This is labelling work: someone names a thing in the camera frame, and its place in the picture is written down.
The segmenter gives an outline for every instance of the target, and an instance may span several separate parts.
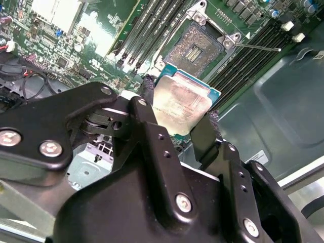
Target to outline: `chip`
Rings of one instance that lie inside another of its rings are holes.
[[[64,58],[59,57],[56,64],[59,65],[59,67],[65,68],[67,65],[67,61]]]

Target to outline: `electronic component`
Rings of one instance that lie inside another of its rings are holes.
[[[299,33],[298,35],[293,36],[293,41],[299,43],[302,42],[305,37],[304,33]]]
[[[61,67],[61,68],[65,68],[67,65],[67,60],[65,60],[62,57],[59,57],[59,59],[57,60],[56,64]]]
[[[219,98],[220,92],[167,64],[156,81],[153,111],[170,135],[185,136]]]
[[[55,36],[56,37],[60,37],[60,36],[62,36],[63,35],[63,31],[61,30],[61,29],[57,29],[56,31],[55,31]]]
[[[9,25],[12,22],[13,22],[13,19],[10,16],[0,18],[0,25],[1,26]]]
[[[244,9],[244,11],[240,14],[240,18],[246,19],[247,17],[249,17],[250,14],[251,11],[249,9]]]
[[[36,34],[37,34],[37,32],[38,32],[38,28],[37,28],[37,27],[35,27],[35,26],[32,26],[32,27],[30,28],[30,33],[31,33],[31,34],[34,34],[34,35],[36,35]]]
[[[76,42],[78,42],[78,43],[82,43],[83,42],[83,37],[81,37],[81,36],[78,36],[76,39],[75,39],[75,41]]]
[[[279,16],[279,11],[278,11],[278,10],[275,10],[275,9],[271,9],[271,10],[269,11],[269,16],[270,16],[271,18],[273,18],[273,19],[276,19],[276,18],[278,18],[278,16]]]
[[[88,71],[86,71],[84,68],[81,68],[79,70],[79,74],[84,77],[85,79],[90,79],[91,78],[91,73],[89,73]]]
[[[304,8],[308,8],[312,5],[312,0],[300,0],[299,5]]]
[[[309,14],[313,14],[315,13],[317,10],[317,5],[312,4],[311,6],[309,6],[308,8],[305,8],[305,12],[309,13]]]
[[[82,52],[84,48],[85,48],[85,46],[81,43],[77,43],[74,45],[74,50],[76,52]]]
[[[242,9],[244,8],[244,3],[242,3],[241,1],[239,1],[236,6],[234,7],[233,11],[236,13],[239,13],[242,11]]]
[[[229,7],[233,7],[235,5],[235,3],[237,2],[237,0],[228,0],[226,2],[226,5],[228,5]]]
[[[78,0],[34,0],[31,10],[37,13],[41,20],[45,20],[47,23],[59,27],[62,31],[70,33],[82,6],[83,3]]]
[[[289,31],[291,30],[293,27],[294,27],[294,23],[292,21],[288,21],[287,23],[283,24],[281,26],[281,28],[284,30],[284,31]]]
[[[297,6],[296,6],[295,3],[291,3],[291,4],[289,5],[289,9],[290,9],[291,11],[295,10],[296,7],[297,7]]]
[[[248,20],[246,21],[247,25],[252,25],[255,21],[257,21],[257,16],[251,15]]]
[[[6,52],[12,52],[16,48],[16,43],[13,40],[7,42]]]
[[[15,36],[19,36],[20,35],[20,32],[21,32],[21,28],[19,26],[17,26],[16,28],[14,28],[13,33],[14,33]]]
[[[210,62],[225,51],[223,45],[207,31],[196,23],[191,24],[167,54],[164,62],[199,77]]]

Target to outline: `ram slot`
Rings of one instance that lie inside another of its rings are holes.
[[[134,28],[127,36],[126,40],[123,42],[120,50],[125,49],[126,51],[134,45],[134,42],[137,41],[138,36],[148,25],[152,17],[154,16],[154,12],[158,8],[159,0],[151,0],[145,11],[141,14],[140,18],[136,21]]]
[[[142,46],[137,50],[137,55],[134,57],[138,59],[136,67],[139,68],[147,57],[155,50],[156,46],[159,46],[163,41],[163,35],[168,30],[172,22],[176,19],[177,15],[182,12],[182,10],[186,9],[184,3],[187,0],[177,0],[170,9],[166,12],[163,17],[163,21],[159,24],[158,28],[154,31],[153,35],[150,36],[148,41],[144,42],[145,46]]]
[[[280,25],[271,21],[249,44],[283,49],[290,43],[291,35],[281,31]],[[243,48],[215,79],[209,83],[211,87],[222,92],[213,110],[218,109],[232,98],[276,55],[276,52]]]

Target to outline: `capacitor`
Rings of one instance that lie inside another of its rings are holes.
[[[304,8],[308,8],[312,5],[312,0],[300,0],[299,5]]]
[[[1,25],[8,25],[8,24],[11,24],[12,22],[13,22],[13,19],[10,16],[0,18]]]
[[[82,52],[84,48],[85,48],[84,45],[81,44],[81,43],[78,43],[78,44],[74,45],[74,49],[75,49],[76,52]]]
[[[275,9],[271,9],[270,11],[269,11],[269,15],[270,15],[270,17],[271,18],[278,18],[278,16],[279,16],[279,11],[278,10],[275,10]]]
[[[311,6],[309,6],[308,8],[305,8],[305,12],[309,13],[309,14],[313,14],[315,13],[315,11],[317,10],[317,5],[316,4],[312,4]]]

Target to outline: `hex bolt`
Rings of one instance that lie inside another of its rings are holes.
[[[0,145],[12,147],[20,143],[21,136],[12,130],[4,130],[0,132]]]
[[[248,231],[248,233],[253,237],[259,236],[259,230],[257,226],[250,220],[250,219],[244,219],[243,224],[245,229]]]
[[[232,150],[232,151],[236,151],[235,147],[232,144],[228,144],[228,147]]]
[[[63,148],[58,142],[49,140],[40,145],[39,151],[46,157],[58,157],[62,154]]]
[[[258,168],[259,171],[263,171],[263,168],[259,164],[256,164],[256,167]]]
[[[143,99],[139,99],[139,100],[138,100],[138,103],[140,103],[141,105],[144,105],[144,106],[147,105],[147,104],[146,104],[146,101],[143,100]]]
[[[191,211],[191,201],[183,194],[178,194],[176,196],[176,204],[184,213],[189,213]]]

